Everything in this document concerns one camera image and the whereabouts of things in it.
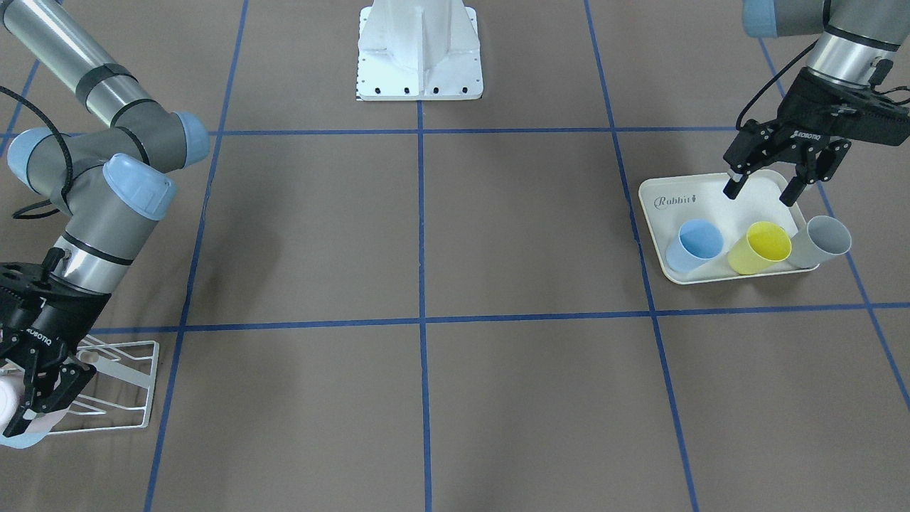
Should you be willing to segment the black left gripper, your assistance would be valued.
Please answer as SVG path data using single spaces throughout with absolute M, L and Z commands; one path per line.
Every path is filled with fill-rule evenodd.
M 774 119 L 737 120 L 737 136 L 724 153 L 730 168 L 724 195 L 735 200 L 755 172 L 790 163 L 796 175 L 780 202 L 793 207 L 806 187 L 831 181 L 854 142 L 903 144 L 909 133 L 907 106 L 908 101 L 893 101 L 870 87 L 856 90 L 801 69 Z

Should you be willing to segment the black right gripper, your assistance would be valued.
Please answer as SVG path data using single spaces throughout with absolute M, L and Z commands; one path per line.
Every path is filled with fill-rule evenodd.
M 95 377 L 77 348 L 110 297 L 70 286 L 40 265 L 2 265 L 2 358 L 22 369 L 25 386 L 19 405 L 2 412 L 4 438 L 26 433 L 36 414 L 68 408 Z

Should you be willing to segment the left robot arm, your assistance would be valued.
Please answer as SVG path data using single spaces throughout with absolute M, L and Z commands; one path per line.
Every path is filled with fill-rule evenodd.
M 726 197 L 737 198 L 758 169 L 777 162 L 796 175 L 780 195 L 793 206 L 806 187 L 829 181 L 854 142 L 899 146 L 908 139 L 908 103 L 877 90 L 908 36 L 906 1 L 744 1 L 752 38 L 815 36 L 776 117 L 737 119 L 726 150 Z

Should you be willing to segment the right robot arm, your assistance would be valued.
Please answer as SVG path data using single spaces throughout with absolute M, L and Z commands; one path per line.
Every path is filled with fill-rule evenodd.
M 105 123 L 62 133 L 43 125 L 7 149 L 13 175 L 39 207 L 69 218 L 42 262 L 2 265 L 2 444 L 32 447 L 62 420 L 97 375 L 80 353 L 114 290 L 176 195 L 169 172 L 204 159 L 208 130 L 189 112 L 169 112 L 55 1 L 4 1 L 2 26 Z

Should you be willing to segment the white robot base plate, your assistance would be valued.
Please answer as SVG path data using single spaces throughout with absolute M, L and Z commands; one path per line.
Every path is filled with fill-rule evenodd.
M 482 98 L 477 13 L 464 2 L 374 1 L 358 23 L 358 101 Z

